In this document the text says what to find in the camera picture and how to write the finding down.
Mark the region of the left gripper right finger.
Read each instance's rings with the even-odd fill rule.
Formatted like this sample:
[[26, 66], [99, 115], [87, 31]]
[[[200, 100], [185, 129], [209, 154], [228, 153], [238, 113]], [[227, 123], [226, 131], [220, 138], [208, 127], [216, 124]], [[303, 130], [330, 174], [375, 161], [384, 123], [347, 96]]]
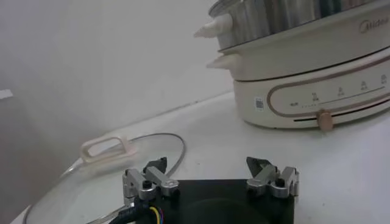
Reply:
[[275, 198], [297, 197], [299, 195], [299, 171], [286, 166], [282, 171], [269, 160], [247, 157], [246, 163], [252, 178], [246, 180], [247, 193], [260, 197], [270, 193]]

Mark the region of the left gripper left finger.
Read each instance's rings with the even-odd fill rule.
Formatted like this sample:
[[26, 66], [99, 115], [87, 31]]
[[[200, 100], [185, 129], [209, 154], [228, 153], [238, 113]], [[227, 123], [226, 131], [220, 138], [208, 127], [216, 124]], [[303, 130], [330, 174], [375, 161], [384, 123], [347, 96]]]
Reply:
[[124, 205], [130, 207], [137, 200], [153, 201], [160, 195], [173, 199], [180, 195], [178, 180], [171, 179], [166, 174], [167, 157], [149, 161], [142, 171], [126, 169], [122, 175]]

